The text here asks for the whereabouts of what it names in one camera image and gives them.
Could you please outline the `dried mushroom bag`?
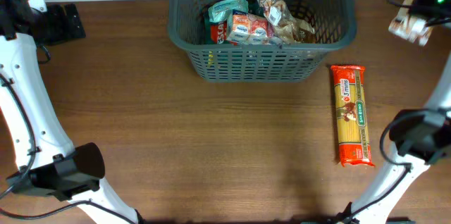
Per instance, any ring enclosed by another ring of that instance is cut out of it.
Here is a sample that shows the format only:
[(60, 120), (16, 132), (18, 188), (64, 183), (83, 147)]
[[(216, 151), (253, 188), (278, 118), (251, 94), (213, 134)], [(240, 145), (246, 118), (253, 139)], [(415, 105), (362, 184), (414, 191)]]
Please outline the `dried mushroom bag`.
[(285, 44), (314, 44), (315, 30), (305, 20), (295, 18), (283, 0), (257, 0), (276, 37)]

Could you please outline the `Kleenex tissue multipack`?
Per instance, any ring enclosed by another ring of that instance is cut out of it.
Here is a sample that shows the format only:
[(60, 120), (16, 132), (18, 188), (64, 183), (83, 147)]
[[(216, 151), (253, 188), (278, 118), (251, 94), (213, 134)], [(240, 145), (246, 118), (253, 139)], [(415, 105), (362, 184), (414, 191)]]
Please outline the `Kleenex tissue multipack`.
[(276, 36), (272, 24), (264, 17), (234, 9), (226, 22), (226, 40), (229, 42), (276, 46), (283, 44), (282, 39)]

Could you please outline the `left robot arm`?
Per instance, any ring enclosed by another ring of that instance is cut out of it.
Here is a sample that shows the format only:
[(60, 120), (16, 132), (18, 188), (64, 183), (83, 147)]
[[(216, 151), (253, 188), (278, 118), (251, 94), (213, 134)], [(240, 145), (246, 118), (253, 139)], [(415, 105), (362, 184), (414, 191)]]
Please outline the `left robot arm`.
[(37, 52), (84, 36), (74, 4), (1, 0), (1, 112), (18, 168), (6, 192), (55, 197), (96, 223), (141, 223), (107, 182), (99, 147), (75, 147), (67, 136), (42, 81)]

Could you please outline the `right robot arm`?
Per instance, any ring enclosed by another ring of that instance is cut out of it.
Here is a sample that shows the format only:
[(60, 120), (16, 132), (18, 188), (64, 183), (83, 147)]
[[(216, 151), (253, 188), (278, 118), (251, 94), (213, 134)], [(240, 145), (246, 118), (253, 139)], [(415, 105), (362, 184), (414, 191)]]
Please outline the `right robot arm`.
[(422, 109), (402, 110), (381, 134), (390, 152), (363, 195), (350, 204), (342, 223), (387, 223), (409, 186), (430, 166), (450, 157), (450, 64)]

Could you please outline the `beige rice bag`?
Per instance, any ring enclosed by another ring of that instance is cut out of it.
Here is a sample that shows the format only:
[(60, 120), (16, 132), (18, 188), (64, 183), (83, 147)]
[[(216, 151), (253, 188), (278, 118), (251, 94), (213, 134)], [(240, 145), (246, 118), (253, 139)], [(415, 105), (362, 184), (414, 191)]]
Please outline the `beige rice bag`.
[(426, 45), (433, 28), (437, 25), (426, 25), (426, 21), (408, 13), (413, 0), (404, 0), (402, 3), (396, 0), (386, 0), (389, 4), (398, 7), (396, 17), (389, 25), (389, 31), (411, 43), (420, 46)]

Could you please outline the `teal wet wipes pack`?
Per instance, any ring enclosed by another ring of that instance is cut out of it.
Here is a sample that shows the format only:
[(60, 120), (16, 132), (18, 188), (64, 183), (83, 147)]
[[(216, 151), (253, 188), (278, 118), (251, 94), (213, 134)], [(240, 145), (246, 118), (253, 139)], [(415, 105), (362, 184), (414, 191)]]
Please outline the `teal wet wipes pack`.
[(222, 0), (209, 7), (209, 21), (211, 23), (223, 22), (233, 11), (238, 10), (247, 13), (249, 4), (247, 0)]

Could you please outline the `green Nescafe coffee bag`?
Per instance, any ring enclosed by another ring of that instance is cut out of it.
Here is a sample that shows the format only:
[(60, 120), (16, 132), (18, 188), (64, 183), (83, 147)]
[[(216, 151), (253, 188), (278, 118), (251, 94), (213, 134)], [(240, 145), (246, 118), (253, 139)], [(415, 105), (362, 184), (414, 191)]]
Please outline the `green Nescafe coffee bag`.
[(232, 43), (226, 40), (226, 30), (227, 30), (227, 19), (223, 22), (219, 23), (211, 23), (209, 21), (209, 14), (207, 10), (207, 17), (206, 17), (206, 26), (207, 26), (207, 32), (210, 35), (210, 40), (214, 44), (224, 44), (224, 43)]

